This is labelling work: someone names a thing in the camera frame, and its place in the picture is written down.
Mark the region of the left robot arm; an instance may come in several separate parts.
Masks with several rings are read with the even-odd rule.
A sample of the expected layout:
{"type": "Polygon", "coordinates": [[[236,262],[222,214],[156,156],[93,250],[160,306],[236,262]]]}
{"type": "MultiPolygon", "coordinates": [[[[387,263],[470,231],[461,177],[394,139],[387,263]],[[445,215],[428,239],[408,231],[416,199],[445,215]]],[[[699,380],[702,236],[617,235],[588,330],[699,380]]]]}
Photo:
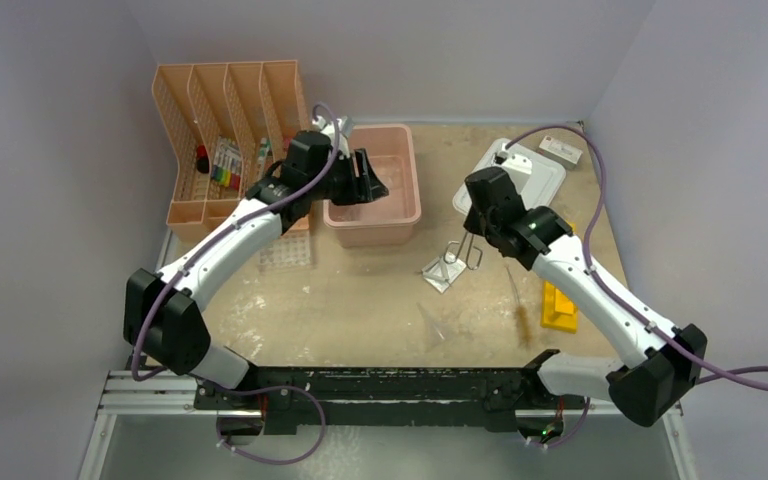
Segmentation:
{"type": "Polygon", "coordinates": [[[232,408],[257,399],[252,363],[216,343],[203,311],[252,256],[306,217],[314,203],[368,204],[388,196],[366,149],[350,150],[338,133],[305,130],[245,193],[232,213],[186,254],[156,271],[136,270],[126,283],[123,337],[133,356],[161,369],[219,385],[232,408]]]}

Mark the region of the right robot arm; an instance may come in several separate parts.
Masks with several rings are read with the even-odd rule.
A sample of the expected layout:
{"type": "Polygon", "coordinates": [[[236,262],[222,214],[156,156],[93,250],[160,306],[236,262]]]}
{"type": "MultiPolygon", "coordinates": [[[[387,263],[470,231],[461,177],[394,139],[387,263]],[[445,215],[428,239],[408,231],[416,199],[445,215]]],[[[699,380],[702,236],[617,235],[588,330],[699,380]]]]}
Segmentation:
{"type": "Polygon", "coordinates": [[[527,208],[504,169],[473,172],[465,187],[472,202],[466,230],[560,290],[616,352],[613,358],[544,357],[521,381],[529,404],[544,407],[561,395],[606,400],[650,427],[696,385],[701,368],[681,352],[704,356],[708,339],[701,329],[676,326],[610,273],[600,275],[571,226],[549,207],[527,208]]]}

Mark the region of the metal crucible tongs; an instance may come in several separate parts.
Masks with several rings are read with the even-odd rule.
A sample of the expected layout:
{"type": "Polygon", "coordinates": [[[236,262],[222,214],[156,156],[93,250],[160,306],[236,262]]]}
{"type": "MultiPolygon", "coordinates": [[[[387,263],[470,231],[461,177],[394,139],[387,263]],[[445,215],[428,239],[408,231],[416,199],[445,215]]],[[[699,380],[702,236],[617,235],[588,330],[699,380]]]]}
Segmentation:
{"type": "Polygon", "coordinates": [[[442,260],[447,265],[462,262],[468,270],[478,270],[482,264],[484,252],[476,244],[476,236],[465,231],[460,240],[447,243],[442,260]]]}

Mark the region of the pink plastic bin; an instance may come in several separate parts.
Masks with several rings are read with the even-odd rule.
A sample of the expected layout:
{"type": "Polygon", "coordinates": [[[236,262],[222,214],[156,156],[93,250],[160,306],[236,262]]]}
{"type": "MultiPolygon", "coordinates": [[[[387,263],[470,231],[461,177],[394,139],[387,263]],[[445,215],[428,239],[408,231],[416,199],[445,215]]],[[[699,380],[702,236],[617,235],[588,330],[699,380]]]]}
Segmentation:
{"type": "Polygon", "coordinates": [[[344,248],[390,246],[407,242],[421,218],[413,136],[404,124],[361,125],[349,136],[352,148],[364,148],[389,195],[369,204],[324,204],[324,224],[344,248]]]}

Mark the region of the yellow test tube rack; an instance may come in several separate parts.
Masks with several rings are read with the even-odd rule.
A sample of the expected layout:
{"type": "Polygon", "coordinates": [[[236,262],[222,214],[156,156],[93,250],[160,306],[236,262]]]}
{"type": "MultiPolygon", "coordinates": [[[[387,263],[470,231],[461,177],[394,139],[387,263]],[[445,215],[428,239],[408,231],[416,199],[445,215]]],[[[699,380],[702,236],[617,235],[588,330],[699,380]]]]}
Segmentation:
{"type": "Polygon", "coordinates": [[[540,326],[569,334],[578,331],[578,307],[548,281],[543,284],[540,326]]]}

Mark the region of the clear acrylic tube rack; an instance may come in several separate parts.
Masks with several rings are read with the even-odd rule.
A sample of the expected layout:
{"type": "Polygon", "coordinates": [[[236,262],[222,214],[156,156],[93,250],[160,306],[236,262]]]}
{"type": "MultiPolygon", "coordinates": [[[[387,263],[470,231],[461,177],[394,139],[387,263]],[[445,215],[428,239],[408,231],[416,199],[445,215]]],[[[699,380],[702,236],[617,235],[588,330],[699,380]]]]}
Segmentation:
{"type": "Polygon", "coordinates": [[[311,266],[311,234],[308,230],[289,231],[259,252],[261,271],[285,270],[311,266]]]}

